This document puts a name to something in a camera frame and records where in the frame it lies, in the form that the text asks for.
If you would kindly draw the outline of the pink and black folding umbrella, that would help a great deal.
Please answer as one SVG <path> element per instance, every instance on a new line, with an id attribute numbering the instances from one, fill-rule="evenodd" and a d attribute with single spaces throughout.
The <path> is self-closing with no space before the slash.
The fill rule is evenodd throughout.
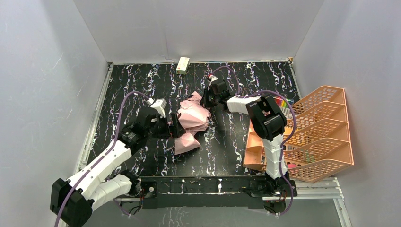
<path id="1" fill-rule="evenodd" d="M 180 102 L 178 113 L 179 123 L 185 129 L 183 136 L 174 140 L 174 154 L 179 155 L 199 148 L 201 145 L 195 134 L 205 131 L 209 126 L 210 111 L 201 105 L 202 96 L 193 92 L 189 97 Z"/>

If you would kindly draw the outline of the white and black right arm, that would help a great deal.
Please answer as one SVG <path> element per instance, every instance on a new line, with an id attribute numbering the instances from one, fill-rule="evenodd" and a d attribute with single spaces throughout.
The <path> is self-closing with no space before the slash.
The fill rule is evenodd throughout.
<path id="1" fill-rule="evenodd" d="M 206 108 L 222 105 L 229 113 L 249 116 L 250 132 L 244 162 L 247 168 L 256 165 L 258 170 L 264 171 L 267 182 L 260 189 L 247 189 L 247 193 L 251 196 L 279 194 L 294 197 L 283 152 L 287 119 L 274 97 L 232 95 L 223 79 L 212 77 L 200 103 Z"/>

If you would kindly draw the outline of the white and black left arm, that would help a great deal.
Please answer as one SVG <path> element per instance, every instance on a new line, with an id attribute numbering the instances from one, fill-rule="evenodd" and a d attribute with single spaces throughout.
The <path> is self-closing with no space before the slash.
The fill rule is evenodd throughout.
<path id="1" fill-rule="evenodd" d="M 57 227 L 63 221 L 70 227 L 81 227 L 95 209 L 109 200 L 139 193 L 139 178 L 129 171 L 105 180 L 117 166 L 145 147 L 149 139 L 183 136 L 186 131 L 180 117 L 179 113 L 171 113 L 167 118 L 155 108 L 141 108 L 136 119 L 118 129 L 116 139 L 92 162 L 66 180 L 57 179 L 52 184 L 50 201 L 50 210 L 57 216 L 54 225 Z"/>

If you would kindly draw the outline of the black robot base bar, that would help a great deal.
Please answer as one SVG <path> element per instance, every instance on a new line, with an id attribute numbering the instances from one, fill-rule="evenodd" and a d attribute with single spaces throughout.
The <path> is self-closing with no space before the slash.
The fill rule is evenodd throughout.
<path id="1" fill-rule="evenodd" d="M 142 177 L 145 208 L 248 207 L 263 208 L 263 197 L 281 192 L 262 175 L 209 177 Z"/>

